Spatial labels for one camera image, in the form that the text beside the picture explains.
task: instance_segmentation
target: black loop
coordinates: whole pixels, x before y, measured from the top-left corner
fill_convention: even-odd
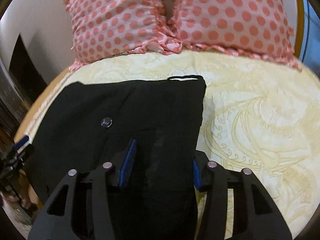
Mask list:
[[[180,79],[195,78],[195,79],[203,80],[203,76],[200,76],[200,75],[173,76],[173,77],[168,77],[167,80],[176,79],[176,78],[180,78]]]

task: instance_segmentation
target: pillowcase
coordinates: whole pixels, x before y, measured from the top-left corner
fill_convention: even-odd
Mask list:
[[[282,0],[176,0],[168,24],[192,50],[214,48],[300,67]]]
[[[71,15],[76,60],[70,70],[96,60],[147,50],[181,50],[166,25],[161,0],[64,0]]]

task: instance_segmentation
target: black pants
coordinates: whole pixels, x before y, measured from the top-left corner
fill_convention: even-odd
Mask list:
[[[63,89],[39,127],[36,152],[24,168],[40,200],[47,200],[70,169],[93,170],[133,138],[137,155],[129,185],[109,198],[121,238],[193,239],[192,163],[206,88],[201,76],[193,77],[74,83]],[[105,117],[112,119],[108,128],[101,126]]]

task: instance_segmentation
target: hand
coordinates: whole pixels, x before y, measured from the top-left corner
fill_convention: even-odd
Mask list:
[[[21,198],[21,206],[25,209],[29,209],[31,207],[31,201],[28,194],[29,182],[27,177],[24,174],[20,174],[19,182],[21,184],[21,190],[18,192],[19,197]],[[10,205],[12,202],[19,201],[19,198],[14,197],[10,193],[0,192],[1,197]]]

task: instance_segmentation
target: bed sheet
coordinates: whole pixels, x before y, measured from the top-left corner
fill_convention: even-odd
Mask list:
[[[63,87],[125,80],[202,75],[207,84],[197,149],[227,169],[253,170],[284,216],[293,237],[320,202],[320,83],[304,68],[232,57],[218,52],[163,56],[134,54],[100,60],[68,73],[39,107],[27,127],[31,139]],[[232,235],[229,192],[226,237]],[[199,221],[205,195],[197,194]]]

